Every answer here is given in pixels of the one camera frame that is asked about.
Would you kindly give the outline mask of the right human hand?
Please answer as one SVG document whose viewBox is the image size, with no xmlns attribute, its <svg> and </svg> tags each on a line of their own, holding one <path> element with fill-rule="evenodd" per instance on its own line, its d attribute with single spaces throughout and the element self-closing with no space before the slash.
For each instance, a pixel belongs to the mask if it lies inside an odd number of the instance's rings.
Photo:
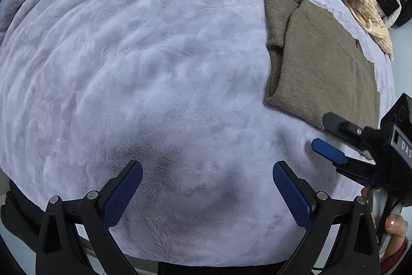
<svg viewBox="0 0 412 275">
<path fill-rule="evenodd" d="M 389 215 L 385 220 L 384 228 L 391 238 L 385 252 L 380 254 L 382 274 L 391 270 L 401 260 L 408 247 L 406 240 L 408 222 L 400 214 Z"/>
</svg>

